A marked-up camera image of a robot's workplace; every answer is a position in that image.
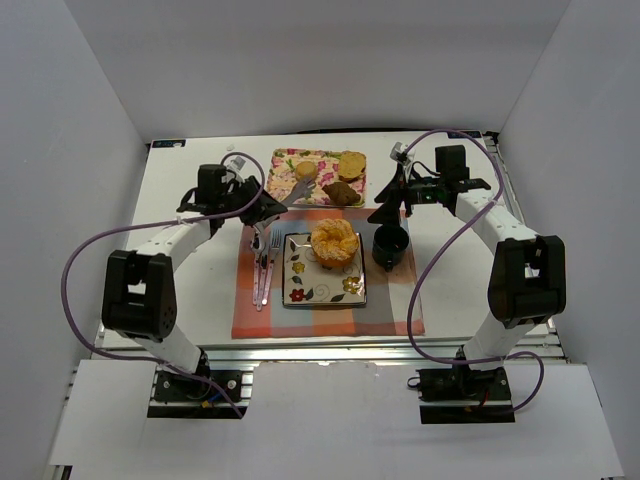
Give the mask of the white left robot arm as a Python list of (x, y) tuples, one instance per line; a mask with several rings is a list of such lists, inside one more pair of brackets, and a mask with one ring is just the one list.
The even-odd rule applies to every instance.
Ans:
[(115, 250), (107, 260), (101, 320), (107, 330), (133, 340), (163, 364), (190, 375), (208, 376), (208, 358), (176, 326), (174, 273), (227, 218), (263, 233), (266, 222), (287, 207), (221, 164), (199, 167), (197, 185), (182, 197), (177, 212), (190, 216), (162, 229), (134, 250)]

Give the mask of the orange bundt cake bread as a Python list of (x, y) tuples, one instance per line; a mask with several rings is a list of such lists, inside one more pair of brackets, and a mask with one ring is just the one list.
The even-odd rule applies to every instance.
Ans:
[(345, 267), (355, 258), (360, 240), (352, 224), (344, 219), (323, 219), (311, 232), (315, 259), (324, 267)]

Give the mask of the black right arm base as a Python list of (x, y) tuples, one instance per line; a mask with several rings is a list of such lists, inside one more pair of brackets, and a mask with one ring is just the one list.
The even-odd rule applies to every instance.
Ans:
[(417, 370), (407, 387), (418, 393), (423, 425), (514, 423), (512, 394), (503, 367)]

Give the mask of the white plastic tongs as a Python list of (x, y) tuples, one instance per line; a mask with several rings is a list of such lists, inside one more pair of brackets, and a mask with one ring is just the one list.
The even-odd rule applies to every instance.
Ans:
[[(315, 181), (312, 179), (303, 179), (298, 181), (290, 193), (284, 197), (282, 200), (279, 200), (279, 203), (285, 207), (287, 210), (291, 207), (298, 199), (303, 197), (308, 197), (313, 192), (315, 188)], [(278, 219), (280, 214), (271, 214), (265, 220), (258, 222), (253, 226), (253, 230), (256, 234), (263, 234), (267, 227), (273, 223), (276, 219)]]

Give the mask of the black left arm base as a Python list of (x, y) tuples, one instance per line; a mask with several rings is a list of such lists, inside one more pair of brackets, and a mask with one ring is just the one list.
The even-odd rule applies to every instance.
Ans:
[[(210, 379), (245, 414), (249, 405), (253, 373), (239, 369), (216, 369)], [(150, 419), (239, 420), (234, 407), (214, 387), (158, 369), (147, 408)]]

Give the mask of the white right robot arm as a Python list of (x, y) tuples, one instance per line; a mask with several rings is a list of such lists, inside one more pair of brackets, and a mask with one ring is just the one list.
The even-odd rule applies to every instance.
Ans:
[(409, 216), (413, 206), (439, 204), (462, 221), (464, 231), (473, 231), (493, 255), (489, 313), (457, 356), (442, 358), (440, 364), (470, 373), (501, 367), (528, 332), (565, 309), (563, 241), (527, 227), (501, 204), (500, 191), (471, 177), (462, 145), (436, 149), (432, 176), (415, 173), (413, 155), (406, 145), (396, 143), (390, 157), (396, 171), (376, 196), (379, 207), (368, 218), (378, 233), (392, 239), (401, 218)]

